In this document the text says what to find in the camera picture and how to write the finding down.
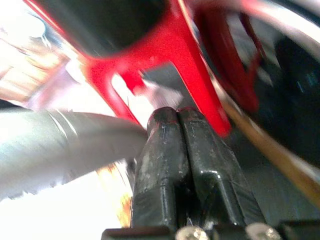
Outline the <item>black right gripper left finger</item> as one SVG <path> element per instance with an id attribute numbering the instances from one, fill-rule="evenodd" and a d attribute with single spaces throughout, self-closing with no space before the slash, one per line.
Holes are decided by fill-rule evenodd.
<path id="1" fill-rule="evenodd" d="M 147 126 L 148 140 L 137 159 L 131 227 L 167 226 L 186 222 L 190 177 L 187 151 L 177 112 L 155 110 Z"/>

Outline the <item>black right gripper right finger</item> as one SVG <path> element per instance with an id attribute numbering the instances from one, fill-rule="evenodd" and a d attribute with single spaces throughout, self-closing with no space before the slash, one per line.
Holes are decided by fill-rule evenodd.
<path id="1" fill-rule="evenodd" d="M 245 227 L 266 221 L 234 153 L 197 110 L 178 112 L 194 189 L 200 203 L 200 226 Z"/>

